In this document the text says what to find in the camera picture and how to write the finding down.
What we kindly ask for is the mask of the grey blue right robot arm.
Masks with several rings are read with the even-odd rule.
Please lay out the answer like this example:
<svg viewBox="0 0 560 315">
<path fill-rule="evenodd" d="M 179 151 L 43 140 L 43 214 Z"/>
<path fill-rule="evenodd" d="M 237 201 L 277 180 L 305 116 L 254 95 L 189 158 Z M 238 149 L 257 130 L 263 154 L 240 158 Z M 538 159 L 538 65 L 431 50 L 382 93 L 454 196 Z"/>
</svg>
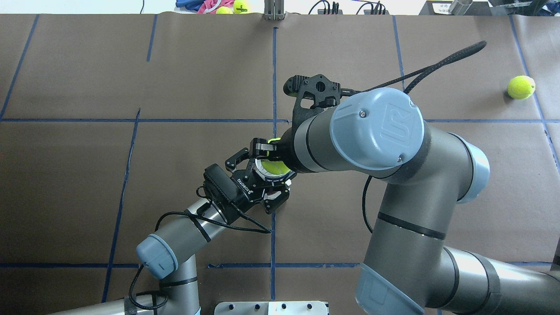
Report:
<svg viewBox="0 0 560 315">
<path fill-rule="evenodd" d="M 454 207 L 488 184 L 489 162 L 464 138 L 427 124 L 408 94 L 356 93 L 278 140 L 255 138 L 250 152 L 296 173 L 354 170 L 387 183 L 355 293 L 364 312 L 559 313 L 558 273 L 444 245 Z"/>
</svg>

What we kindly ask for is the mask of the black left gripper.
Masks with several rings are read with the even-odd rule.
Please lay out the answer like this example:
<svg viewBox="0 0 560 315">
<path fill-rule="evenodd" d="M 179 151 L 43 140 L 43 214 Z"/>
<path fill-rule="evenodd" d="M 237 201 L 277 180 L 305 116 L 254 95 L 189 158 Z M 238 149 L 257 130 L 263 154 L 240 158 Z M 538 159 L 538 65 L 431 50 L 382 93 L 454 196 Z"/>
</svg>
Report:
<svg viewBox="0 0 560 315">
<path fill-rule="evenodd" d="M 235 170 L 238 164 L 245 160 L 280 161 L 280 154 L 276 144 L 277 140 L 266 138 L 253 138 L 249 149 L 243 148 L 230 156 L 225 167 L 233 172 L 232 179 L 243 189 L 246 198 L 251 203 L 259 203 L 265 212 L 272 215 L 290 197 L 291 178 L 287 181 L 263 181 L 256 177 L 254 169 Z"/>
</svg>

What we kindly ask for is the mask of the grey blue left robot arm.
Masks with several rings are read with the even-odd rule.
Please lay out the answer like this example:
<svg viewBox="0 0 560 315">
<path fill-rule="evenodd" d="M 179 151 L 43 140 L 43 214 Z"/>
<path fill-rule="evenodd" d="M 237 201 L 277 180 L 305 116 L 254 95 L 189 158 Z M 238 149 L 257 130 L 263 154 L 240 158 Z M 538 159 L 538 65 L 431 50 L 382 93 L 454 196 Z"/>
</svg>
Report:
<svg viewBox="0 0 560 315">
<path fill-rule="evenodd" d="M 154 232 L 137 246 L 140 265 L 126 296 L 62 314 L 199 315 L 196 253 L 223 231 L 271 234 L 248 210 L 261 205 L 273 213 L 288 199 L 294 176 L 280 161 L 246 148 L 227 159 L 225 169 L 208 166 L 198 200 L 184 211 L 161 215 Z"/>
</svg>

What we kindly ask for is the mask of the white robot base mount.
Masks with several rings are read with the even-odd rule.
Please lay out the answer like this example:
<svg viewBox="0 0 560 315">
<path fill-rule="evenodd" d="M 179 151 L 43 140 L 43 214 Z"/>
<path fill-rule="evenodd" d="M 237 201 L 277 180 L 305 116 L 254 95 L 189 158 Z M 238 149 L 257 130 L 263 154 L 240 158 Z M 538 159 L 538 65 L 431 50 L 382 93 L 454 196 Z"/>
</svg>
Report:
<svg viewBox="0 0 560 315">
<path fill-rule="evenodd" d="M 215 315 L 329 315 L 323 301 L 238 301 L 220 302 Z"/>
</svg>

